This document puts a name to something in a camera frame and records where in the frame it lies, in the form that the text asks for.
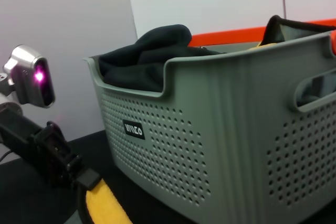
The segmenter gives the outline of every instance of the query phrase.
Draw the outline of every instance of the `black fabric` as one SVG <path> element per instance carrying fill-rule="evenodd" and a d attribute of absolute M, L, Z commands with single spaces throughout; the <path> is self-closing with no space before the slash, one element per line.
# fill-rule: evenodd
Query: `black fabric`
<path fill-rule="evenodd" d="M 298 22 L 273 16 L 265 29 L 261 46 L 270 43 L 280 43 L 291 39 L 303 38 L 314 34 L 335 30 L 335 26 L 324 26 L 312 23 Z"/>
<path fill-rule="evenodd" d="M 117 169 L 104 132 L 70 142 L 99 172 L 133 224 L 192 224 L 147 194 Z M 76 210 L 76 194 L 50 188 L 22 159 L 0 165 L 0 223 L 63 224 Z M 336 200 L 302 224 L 336 223 Z"/>
<path fill-rule="evenodd" d="M 99 56 L 103 81 L 127 89 L 161 92 L 163 67 L 169 59 L 220 54 L 188 47 L 191 39 L 189 29 L 183 25 L 153 29 L 134 45 Z"/>

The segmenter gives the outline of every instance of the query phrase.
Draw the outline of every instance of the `camera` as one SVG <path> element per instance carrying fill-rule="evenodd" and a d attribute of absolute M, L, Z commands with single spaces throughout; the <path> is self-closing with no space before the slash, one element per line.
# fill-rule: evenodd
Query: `camera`
<path fill-rule="evenodd" d="M 4 66 L 6 81 L 13 97 L 20 103 L 48 108 L 55 101 L 47 60 L 34 49 L 16 47 Z"/>

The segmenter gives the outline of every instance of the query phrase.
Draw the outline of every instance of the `yellow cloth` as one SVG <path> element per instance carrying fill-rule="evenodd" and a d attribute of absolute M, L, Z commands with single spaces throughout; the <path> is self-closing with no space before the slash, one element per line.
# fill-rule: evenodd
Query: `yellow cloth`
<path fill-rule="evenodd" d="M 260 46 L 260 43 L 259 43 L 256 47 L 252 47 L 252 48 L 250 48 L 249 50 L 258 49 L 258 48 L 262 48 L 262 47 L 269 47 L 269 46 L 273 46 L 273 45 L 276 44 L 276 43 L 270 43 L 270 44 L 266 44 L 266 45 L 262 45 L 262 46 Z"/>
<path fill-rule="evenodd" d="M 94 224 L 132 223 L 103 179 L 87 191 L 86 205 Z"/>

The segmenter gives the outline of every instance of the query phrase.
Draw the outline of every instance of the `black table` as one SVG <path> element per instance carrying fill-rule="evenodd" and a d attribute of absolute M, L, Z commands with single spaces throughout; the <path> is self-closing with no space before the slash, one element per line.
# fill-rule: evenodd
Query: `black table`
<path fill-rule="evenodd" d="M 193 223 L 147 194 L 114 166 L 105 132 L 71 141 L 70 145 L 104 177 L 133 224 Z M 51 188 L 22 159 L 0 165 L 1 224 L 62 224 L 75 208 L 74 193 Z M 303 224 L 334 223 L 336 200 Z"/>

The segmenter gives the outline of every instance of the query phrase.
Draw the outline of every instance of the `laundry basket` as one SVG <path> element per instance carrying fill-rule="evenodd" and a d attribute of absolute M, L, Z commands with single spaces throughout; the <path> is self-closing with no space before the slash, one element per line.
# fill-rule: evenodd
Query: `laundry basket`
<path fill-rule="evenodd" d="M 116 165 L 201 224 L 295 224 L 336 197 L 336 94 L 298 107 L 336 70 L 331 33 L 174 58 L 162 93 L 105 84 L 86 59 Z"/>

